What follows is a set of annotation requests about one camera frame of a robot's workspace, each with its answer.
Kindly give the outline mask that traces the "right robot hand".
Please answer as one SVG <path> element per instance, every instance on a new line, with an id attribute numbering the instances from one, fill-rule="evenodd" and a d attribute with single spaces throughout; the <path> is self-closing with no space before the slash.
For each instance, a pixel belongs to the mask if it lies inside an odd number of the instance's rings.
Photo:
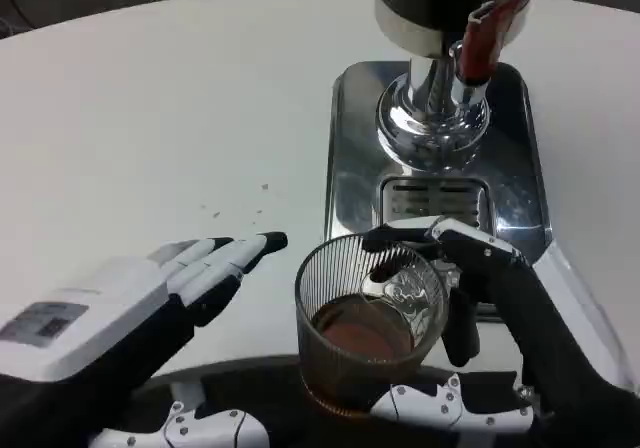
<path id="1" fill-rule="evenodd" d="M 540 397 L 534 431 L 542 446 L 638 446 L 639 396 L 624 350 L 557 250 L 531 264 L 509 243 L 435 216 L 374 228 L 363 247 L 377 252 L 393 242 L 426 248 L 479 281 Z"/>

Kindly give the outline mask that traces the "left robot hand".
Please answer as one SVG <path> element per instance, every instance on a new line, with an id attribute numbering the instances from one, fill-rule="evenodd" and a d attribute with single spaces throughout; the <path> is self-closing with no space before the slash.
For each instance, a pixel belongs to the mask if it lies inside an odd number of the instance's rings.
<path id="1" fill-rule="evenodd" d="M 131 394 L 229 305 L 243 278 L 287 246 L 282 232 L 169 244 L 115 257 L 50 292 L 1 329 L 5 447 L 265 447 L 244 411 L 196 418 L 176 400 L 152 433 L 116 430 Z"/>

